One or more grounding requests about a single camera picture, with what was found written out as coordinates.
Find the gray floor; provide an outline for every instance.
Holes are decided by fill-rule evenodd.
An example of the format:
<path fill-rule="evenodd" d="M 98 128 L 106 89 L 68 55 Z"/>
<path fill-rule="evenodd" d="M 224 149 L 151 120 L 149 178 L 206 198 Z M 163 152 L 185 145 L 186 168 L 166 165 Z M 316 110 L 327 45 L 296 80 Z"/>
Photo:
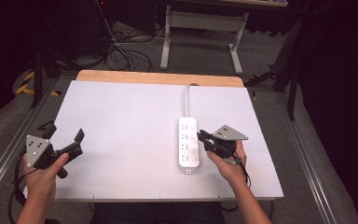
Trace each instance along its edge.
<path fill-rule="evenodd" d="M 201 37 L 187 31 L 176 32 L 171 37 L 172 50 L 167 71 L 158 68 L 162 51 L 161 39 L 148 45 L 122 45 L 122 47 L 136 49 L 146 54 L 152 61 L 155 72 L 158 73 L 235 76 L 227 51 L 227 44 L 234 38 L 234 34 L 220 32 L 216 32 L 211 37 Z M 274 63 L 283 41 L 284 36 L 270 37 L 245 32 L 238 49 L 243 69 L 242 79 L 246 81 L 252 75 L 267 72 L 269 65 Z M 90 59 L 85 58 L 80 61 L 84 63 L 89 62 Z M 141 65 L 137 71 L 143 71 L 145 68 L 145 64 Z M 107 70 L 102 64 L 94 69 Z M 33 123 L 27 128 L 27 133 L 40 135 L 41 132 L 37 131 L 36 127 L 55 119 L 70 80 L 76 78 L 73 74 L 73 72 L 65 72 L 64 76 L 57 80 L 53 89 L 62 91 L 62 96 L 47 98 Z M 14 91 L 20 86 L 25 75 L 26 72 L 19 77 L 13 86 Z M 253 100 L 255 112 L 277 167 L 285 196 L 274 202 L 273 222 L 358 223 L 351 198 L 337 177 L 302 105 L 301 90 L 298 91 L 296 98 L 296 121 L 291 122 L 282 105 L 287 94 L 273 92 L 270 87 L 272 82 L 273 80 L 267 80 L 254 88 L 249 88 L 249 91 L 256 93 L 256 99 Z M 11 146 L 13 136 L 16 136 L 23 121 L 27 119 L 32 97 L 28 94 L 17 94 L 16 99 L 0 110 L 0 159 L 5 157 L 5 153 L 17 150 L 7 146 Z M 13 163 L 0 173 L 3 177 L 0 179 L 0 223 L 8 223 L 7 201 L 12 191 Z M 317 185 L 316 189 L 323 190 L 322 194 L 320 191 L 315 191 L 315 185 Z M 261 204 L 269 214 L 270 203 L 261 202 Z M 226 207 L 232 205 L 235 203 L 224 202 Z M 92 216 L 91 208 L 92 204 L 88 203 L 54 203 L 48 216 L 57 218 L 62 223 L 89 223 Z M 14 203 L 15 217 L 20 209 Z M 225 217 L 227 223 L 241 222 L 238 212 L 225 213 Z"/>

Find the hand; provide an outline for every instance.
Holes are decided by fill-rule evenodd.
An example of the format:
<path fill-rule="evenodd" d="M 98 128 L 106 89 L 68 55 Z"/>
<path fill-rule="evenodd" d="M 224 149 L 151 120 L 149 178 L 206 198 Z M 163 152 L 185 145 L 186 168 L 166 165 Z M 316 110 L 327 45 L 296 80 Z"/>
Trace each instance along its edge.
<path fill-rule="evenodd" d="M 237 154 L 242 159 L 243 166 L 246 165 L 246 155 L 243 150 L 242 141 L 237 140 Z M 222 158 L 214 154 L 212 151 L 208 151 L 207 155 L 214 164 L 216 164 L 217 169 L 222 175 L 223 178 L 228 182 L 228 184 L 233 185 L 237 182 L 245 181 L 244 173 L 241 167 L 238 164 L 231 164 L 224 161 Z"/>
<path fill-rule="evenodd" d="M 26 154 L 24 155 L 23 173 L 26 175 L 33 171 L 34 168 L 26 166 Z M 46 170 L 37 170 L 25 177 L 26 185 L 28 187 L 27 201 L 35 201 L 49 207 L 54 201 L 56 190 L 56 174 L 61 170 L 68 161 L 69 155 L 62 154 L 50 167 Z"/>

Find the power strip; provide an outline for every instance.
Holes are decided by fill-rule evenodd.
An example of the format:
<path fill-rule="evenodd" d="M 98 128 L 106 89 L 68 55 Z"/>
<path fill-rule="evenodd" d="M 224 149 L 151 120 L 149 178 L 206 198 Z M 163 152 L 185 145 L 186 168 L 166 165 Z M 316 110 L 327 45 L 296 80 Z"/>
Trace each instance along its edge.
<path fill-rule="evenodd" d="M 194 118 L 179 118 L 179 166 L 186 174 L 200 165 L 197 121 Z"/>

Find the table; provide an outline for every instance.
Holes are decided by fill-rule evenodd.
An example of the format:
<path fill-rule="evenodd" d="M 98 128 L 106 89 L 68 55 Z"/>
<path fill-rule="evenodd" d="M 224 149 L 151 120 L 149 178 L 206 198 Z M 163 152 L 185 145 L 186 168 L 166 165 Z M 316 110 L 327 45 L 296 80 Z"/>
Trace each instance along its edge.
<path fill-rule="evenodd" d="M 221 2 L 221 4 L 243 4 L 262 7 L 286 7 L 286 2 L 272 2 L 263 0 L 220 0 L 220 1 L 190 1 L 193 3 L 200 3 L 203 5 L 213 4 L 213 2 Z M 243 30 L 246 25 L 248 13 L 244 12 L 242 17 L 217 16 L 206 15 L 199 13 L 186 13 L 171 11 L 172 6 L 167 5 L 166 19 L 165 19 L 165 37 L 164 45 L 161 55 L 160 68 L 166 70 L 168 68 L 168 59 L 170 54 L 170 30 L 171 27 L 206 29 L 227 32 L 237 32 L 234 44 L 229 44 L 228 49 L 231 55 L 231 60 L 234 65 L 235 73 L 242 74 L 241 63 L 238 58 L 238 45 L 240 44 Z"/>
<path fill-rule="evenodd" d="M 197 171 L 186 175 L 177 167 L 175 133 L 177 120 L 183 115 L 178 100 L 182 100 L 186 85 L 193 82 L 200 86 L 190 88 L 189 114 L 198 120 L 199 128 L 214 132 L 225 122 L 246 133 L 250 137 L 244 143 L 247 167 L 255 197 L 258 200 L 283 197 L 249 94 L 240 78 L 81 71 L 65 95 L 55 121 L 58 130 L 50 141 L 55 149 L 65 147 L 82 128 L 86 135 L 82 142 L 84 153 L 65 166 L 69 175 L 57 181 L 56 200 L 95 203 L 234 200 L 227 181 L 206 153 L 202 153 L 203 146 Z M 234 108 L 243 113 L 232 113 Z"/>

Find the white tabletop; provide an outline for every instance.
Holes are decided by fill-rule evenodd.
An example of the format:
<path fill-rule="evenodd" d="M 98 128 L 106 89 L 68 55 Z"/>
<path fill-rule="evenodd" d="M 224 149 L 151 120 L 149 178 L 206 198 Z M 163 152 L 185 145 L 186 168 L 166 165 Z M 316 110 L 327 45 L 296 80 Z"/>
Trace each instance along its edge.
<path fill-rule="evenodd" d="M 227 181 L 200 143 L 200 167 L 178 168 L 178 119 L 185 115 L 182 85 L 72 81 L 56 118 L 54 149 L 85 133 L 83 155 L 65 166 L 57 201 L 175 202 L 233 200 Z M 243 141 L 251 190 L 258 200 L 283 197 L 269 150 L 245 88 L 190 87 L 189 116 L 209 133 L 226 124 Z"/>

